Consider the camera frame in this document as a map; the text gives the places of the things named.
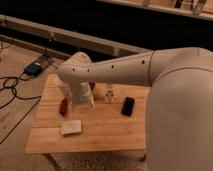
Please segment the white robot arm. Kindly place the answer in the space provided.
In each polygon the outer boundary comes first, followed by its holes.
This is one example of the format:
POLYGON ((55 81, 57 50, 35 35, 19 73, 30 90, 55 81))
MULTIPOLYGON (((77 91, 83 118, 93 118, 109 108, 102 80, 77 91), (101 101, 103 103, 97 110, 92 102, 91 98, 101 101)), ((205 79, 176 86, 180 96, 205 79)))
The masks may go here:
POLYGON ((165 49, 96 63, 78 52, 57 74, 77 103, 89 99, 91 82, 148 86, 148 171, 213 171, 212 51, 165 49))

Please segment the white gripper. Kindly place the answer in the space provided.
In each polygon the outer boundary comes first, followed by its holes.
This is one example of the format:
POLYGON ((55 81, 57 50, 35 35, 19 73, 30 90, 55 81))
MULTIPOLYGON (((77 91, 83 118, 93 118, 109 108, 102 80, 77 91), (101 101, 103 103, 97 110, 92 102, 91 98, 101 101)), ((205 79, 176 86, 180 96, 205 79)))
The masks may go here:
POLYGON ((92 90, 88 82, 71 84, 69 89, 73 107, 83 104, 89 104, 91 107, 95 106, 92 90))

